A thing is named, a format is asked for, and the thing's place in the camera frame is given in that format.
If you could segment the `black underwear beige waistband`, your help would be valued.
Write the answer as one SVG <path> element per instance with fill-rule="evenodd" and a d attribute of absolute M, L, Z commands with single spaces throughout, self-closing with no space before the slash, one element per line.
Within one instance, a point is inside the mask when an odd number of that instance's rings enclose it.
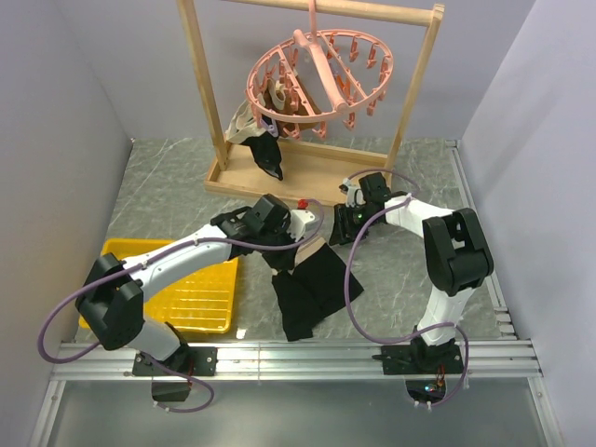
<path fill-rule="evenodd" d="M 348 294 L 344 294 L 345 269 L 327 241 L 316 237 L 298 250 L 292 270 L 273 272 L 271 283 L 289 342 L 311 338 L 325 318 L 345 308 L 345 298 L 354 301 L 363 294 L 354 275 L 347 278 Z"/>

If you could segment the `pink round clip hanger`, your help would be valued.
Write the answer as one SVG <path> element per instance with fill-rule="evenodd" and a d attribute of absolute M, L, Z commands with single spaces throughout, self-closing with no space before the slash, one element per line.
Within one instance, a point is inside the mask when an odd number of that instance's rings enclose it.
<path fill-rule="evenodd" d="M 295 123 L 295 130 L 285 128 L 288 137 L 295 140 L 301 136 L 302 131 L 298 126 L 301 123 L 317 123 L 312 130 L 323 139 L 327 135 L 327 124 L 333 119 L 341 118 L 345 127 L 351 130 L 355 127 L 359 109 L 364 108 L 368 116 L 373 115 L 377 103 L 386 95 L 394 70 L 393 54 L 384 42 L 354 30 L 320 30 L 317 26 L 316 3 L 309 1 L 307 4 L 310 31 L 305 33 L 296 29 L 292 38 L 266 51 L 248 74 L 245 89 L 246 101 L 251 105 L 258 127 L 277 136 L 276 119 Z M 365 43 L 370 45 L 365 67 L 379 70 L 378 83 L 373 88 L 364 88 L 349 67 L 359 56 L 359 45 Z M 320 110 L 316 114 L 299 86 L 296 76 L 301 52 L 309 57 L 315 67 L 330 104 L 328 111 Z M 283 84 L 284 93 L 291 97 L 294 111 L 299 104 L 303 104 L 308 115 L 282 115 L 267 109 L 263 93 L 269 78 Z"/>

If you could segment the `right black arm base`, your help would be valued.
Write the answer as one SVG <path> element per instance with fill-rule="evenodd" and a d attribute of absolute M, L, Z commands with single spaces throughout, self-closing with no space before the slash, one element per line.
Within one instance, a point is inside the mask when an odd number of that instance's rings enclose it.
<path fill-rule="evenodd" d="M 463 385 L 467 375 L 467 355 L 454 339 L 442 345 L 427 345 L 416 337 L 408 345 L 383 345 L 372 359 L 381 362 L 384 375 L 407 376 L 409 397 L 427 407 L 447 400 L 447 375 L 459 375 L 455 390 Z"/>

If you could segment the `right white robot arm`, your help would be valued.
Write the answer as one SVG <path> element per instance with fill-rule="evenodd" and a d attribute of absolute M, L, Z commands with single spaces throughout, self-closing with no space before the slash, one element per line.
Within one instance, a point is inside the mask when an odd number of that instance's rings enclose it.
<path fill-rule="evenodd" d="M 374 224 L 409 231 L 424 242 L 427 276 L 432 283 L 427 308 L 410 336 L 412 365 L 433 371 L 443 360 L 443 349 L 459 332 L 458 322 L 467 301 L 494 272 L 494 260 L 476 212 L 430 205 L 411 192 L 393 192 L 384 175 L 366 169 L 339 186 L 345 202 L 333 207 L 329 243 L 350 244 L 352 262 L 358 244 Z"/>

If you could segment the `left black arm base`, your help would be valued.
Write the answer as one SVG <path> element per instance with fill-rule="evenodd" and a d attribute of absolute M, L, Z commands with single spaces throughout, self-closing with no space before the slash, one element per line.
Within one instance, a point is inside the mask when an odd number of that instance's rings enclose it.
<path fill-rule="evenodd" d="M 152 379 L 151 395 L 158 404 L 184 403 L 195 384 L 190 377 L 214 376 L 217 357 L 214 346 L 182 345 L 170 358 L 156 361 L 140 352 L 135 356 L 132 375 Z"/>

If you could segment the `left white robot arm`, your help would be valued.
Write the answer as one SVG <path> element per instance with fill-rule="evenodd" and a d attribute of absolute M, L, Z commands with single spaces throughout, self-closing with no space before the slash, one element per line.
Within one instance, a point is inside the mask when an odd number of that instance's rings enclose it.
<path fill-rule="evenodd" d="M 299 242 L 316 224 L 311 211 L 291 210 L 264 195 L 160 249 L 124 260 L 104 254 L 75 306 L 104 349 L 129 346 L 153 357 L 164 373 L 179 373 L 188 361 L 185 341 L 172 325 L 147 317 L 145 303 L 196 271 L 254 252 L 272 268 L 289 270 Z"/>

